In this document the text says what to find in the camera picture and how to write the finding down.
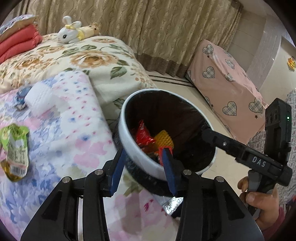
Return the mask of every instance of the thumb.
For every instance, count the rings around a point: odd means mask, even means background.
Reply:
[[[272,194],[260,192],[249,192],[246,196],[246,202],[262,210],[273,210],[279,205],[277,198]]]

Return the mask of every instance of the yellow bow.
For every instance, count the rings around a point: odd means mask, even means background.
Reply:
[[[65,28],[67,28],[67,29],[72,29],[72,30],[75,30],[75,29],[76,29],[76,28],[74,28],[73,26],[68,25],[68,24],[65,25]]]

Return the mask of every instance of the human hand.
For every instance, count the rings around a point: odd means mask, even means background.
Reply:
[[[260,215],[255,219],[260,230],[263,231],[271,227],[279,217],[279,194],[277,188],[273,189],[272,194],[265,194],[260,192],[249,192],[249,178],[244,177],[241,179],[237,188],[242,191],[239,198],[253,207],[261,209]]]

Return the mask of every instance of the blue gripper pad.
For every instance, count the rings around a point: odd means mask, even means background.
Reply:
[[[168,148],[164,148],[163,152],[160,153],[162,155],[162,160],[163,160],[163,168],[165,170],[165,176],[167,178],[167,182],[168,182],[168,187],[170,189],[170,192],[176,196],[177,195],[177,186],[176,186],[176,178],[174,175],[174,171],[171,165],[171,162],[169,160],[169,157],[166,153],[165,150],[169,150]],[[170,151],[168,151],[169,155],[171,158],[173,158],[172,154],[170,153]]]
[[[126,151],[123,149],[118,159],[118,163],[115,167],[114,173],[112,175],[112,182],[111,182],[111,188],[110,188],[111,195],[113,195],[117,191],[125,161],[126,161]]]

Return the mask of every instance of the barcode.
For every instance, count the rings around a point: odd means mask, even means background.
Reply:
[[[10,165],[10,173],[19,177],[24,177],[26,175],[26,170],[17,166]]]

